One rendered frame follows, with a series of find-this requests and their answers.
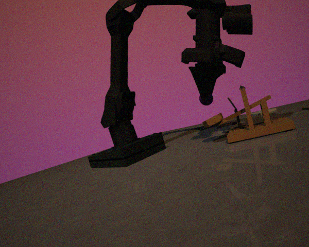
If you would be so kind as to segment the wooden toy catapult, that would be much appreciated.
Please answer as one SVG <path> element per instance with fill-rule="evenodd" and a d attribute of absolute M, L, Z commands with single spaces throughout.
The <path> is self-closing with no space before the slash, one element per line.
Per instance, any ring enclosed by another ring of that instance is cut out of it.
<path fill-rule="evenodd" d="M 223 119 L 222 113 L 219 113 L 216 116 L 211 117 L 207 119 L 206 121 L 202 122 L 205 128 L 208 128 L 212 125 L 215 125 L 216 127 L 219 126 L 219 128 L 223 128 L 223 127 L 235 125 L 238 123 L 238 127 L 231 129 L 227 135 L 227 139 L 229 143 L 237 143 L 240 140 L 260 137 L 260 136 L 274 134 L 274 133 L 278 133 L 282 131 L 287 132 L 287 131 L 291 131 L 295 129 L 294 121 L 287 117 L 281 117 L 278 119 L 270 120 L 270 115 L 268 112 L 268 106 L 266 102 L 267 100 L 271 98 L 270 95 L 249 105 L 245 87 L 240 86 L 239 89 L 242 94 L 243 103 L 244 103 L 245 108 L 237 111 L 237 108 L 234 106 L 233 102 L 230 100 L 230 98 L 228 98 L 228 100 L 231 102 L 231 104 L 235 108 L 234 109 L 235 113 L 226 117 L 225 119 Z M 253 124 L 253 119 L 251 116 L 250 109 L 253 109 L 254 107 L 258 105 L 261 106 L 264 122 Z M 239 115 L 241 115 L 244 112 L 246 112 L 246 116 L 248 119 L 248 126 L 246 125 L 242 126 L 241 121 L 239 120 Z M 232 122 L 232 123 L 228 123 L 225 125 L 221 125 L 225 123 L 226 121 L 231 120 L 235 117 L 237 118 L 237 122 Z"/>

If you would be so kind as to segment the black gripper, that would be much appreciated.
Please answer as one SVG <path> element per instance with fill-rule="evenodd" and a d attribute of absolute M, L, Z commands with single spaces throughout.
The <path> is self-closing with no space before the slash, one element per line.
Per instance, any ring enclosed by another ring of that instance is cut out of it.
<path fill-rule="evenodd" d="M 220 33 L 212 30 L 201 30 L 195 33 L 193 40 L 196 48 L 186 48 L 182 53 L 181 62 L 197 62 L 189 69 L 194 77 L 202 101 L 208 100 L 209 92 L 212 94 L 216 79 L 226 73 L 226 66 L 214 54 L 215 43 L 220 38 Z M 220 42 L 222 42 L 220 38 Z"/>

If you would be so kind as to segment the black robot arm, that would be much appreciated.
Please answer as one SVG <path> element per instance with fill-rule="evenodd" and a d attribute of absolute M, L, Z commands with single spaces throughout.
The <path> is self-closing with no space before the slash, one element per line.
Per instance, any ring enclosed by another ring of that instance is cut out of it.
<path fill-rule="evenodd" d="M 133 11 L 125 8 L 135 5 Z M 225 0 L 118 0 L 106 14 L 106 27 L 111 36 L 110 88 L 106 94 L 101 119 L 103 128 L 108 128 L 114 147 L 130 144 L 137 137 L 133 120 L 135 91 L 128 87 L 128 37 L 134 22 L 148 5 L 184 5 L 192 9 L 187 12 L 190 19 L 196 19 L 196 32 L 212 30 L 220 33 L 220 18 L 223 30 L 228 34 L 252 35 L 253 18 L 251 5 L 227 6 Z M 223 45 L 220 38 L 215 43 L 214 54 L 217 63 L 229 62 L 241 68 L 245 52 Z"/>

